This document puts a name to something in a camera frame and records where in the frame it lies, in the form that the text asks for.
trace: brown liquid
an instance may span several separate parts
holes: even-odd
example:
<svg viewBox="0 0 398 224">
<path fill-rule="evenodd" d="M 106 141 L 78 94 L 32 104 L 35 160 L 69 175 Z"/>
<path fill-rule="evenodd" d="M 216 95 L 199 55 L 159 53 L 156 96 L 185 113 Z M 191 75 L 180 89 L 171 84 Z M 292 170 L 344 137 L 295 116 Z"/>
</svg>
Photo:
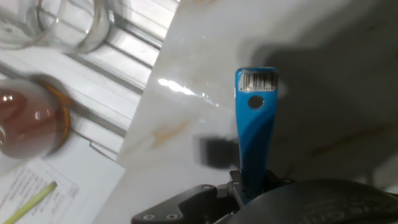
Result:
<svg viewBox="0 0 398 224">
<path fill-rule="evenodd" d="M 0 81 L 0 150 L 18 159 L 49 153 L 64 140 L 66 113 L 41 86 L 24 80 Z"/>
</svg>

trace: black hole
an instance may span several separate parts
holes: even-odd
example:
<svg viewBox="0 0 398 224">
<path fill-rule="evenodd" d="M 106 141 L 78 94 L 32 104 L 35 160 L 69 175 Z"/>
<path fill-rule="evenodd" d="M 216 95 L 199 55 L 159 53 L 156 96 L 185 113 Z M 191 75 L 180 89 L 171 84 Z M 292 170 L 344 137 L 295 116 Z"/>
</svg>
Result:
<svg viewBox="0 0 398 224">
<path fill-rule="evenodd" d="M 264 104 L 264 99 L 261 96 L 252 96 L 249 99 L 249 106 L 253 109 L 258 109 Z"/>
</svg>

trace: barcode label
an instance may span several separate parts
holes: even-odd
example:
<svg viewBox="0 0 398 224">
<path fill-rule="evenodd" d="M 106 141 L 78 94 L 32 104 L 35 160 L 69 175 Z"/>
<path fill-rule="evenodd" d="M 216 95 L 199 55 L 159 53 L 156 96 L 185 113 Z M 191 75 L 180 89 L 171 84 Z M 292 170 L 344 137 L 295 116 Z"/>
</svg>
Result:
<svg viewBox="0 0 398 224">
<path fill-rule="evenodd" d="M 278 86 L 277 72 L 250 72 L 243 70 L 239 91 L 274 91 Z"/>
</svg>

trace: white marble surface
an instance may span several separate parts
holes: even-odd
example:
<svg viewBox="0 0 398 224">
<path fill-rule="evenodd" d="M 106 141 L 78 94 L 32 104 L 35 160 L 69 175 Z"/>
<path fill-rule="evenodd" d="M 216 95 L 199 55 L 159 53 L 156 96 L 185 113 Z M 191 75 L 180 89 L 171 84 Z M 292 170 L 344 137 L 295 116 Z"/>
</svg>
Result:
<svg viewBox="0 0 398 224">
<path fill-rule="evenodd" d="M 181 0 L 134 115 L 126 175 L 95 223 L 131 217 L 229 170 L 200 165 L 198 139 L 234 139 L 234 72 L 275 66 L 269 167 L 296 179 L 397 181 L 397 1 Z"/>
</svg>

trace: green highlighter line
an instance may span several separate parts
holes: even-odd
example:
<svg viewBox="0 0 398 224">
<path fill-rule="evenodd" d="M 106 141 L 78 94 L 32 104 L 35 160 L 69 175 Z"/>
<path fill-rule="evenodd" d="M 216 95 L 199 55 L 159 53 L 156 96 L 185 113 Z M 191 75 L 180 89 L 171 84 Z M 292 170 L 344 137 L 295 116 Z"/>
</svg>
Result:
<svg viewBox="0 0 398 224">
<path fill-rule="evenodd" d="M 18 219 L 23 217 L 29 210 L 31 210 L 35 205 L 41 202 L 49 193 L 51 193 L 57 187 L 57 183 L 54 181 L 44 187 L 37 195 L 33 196 L 24 206 L 22 206 L 18 211 L 16 211 L 9 219 L 7 219 L 3 224 L 14 224 Z"/>
</svg>

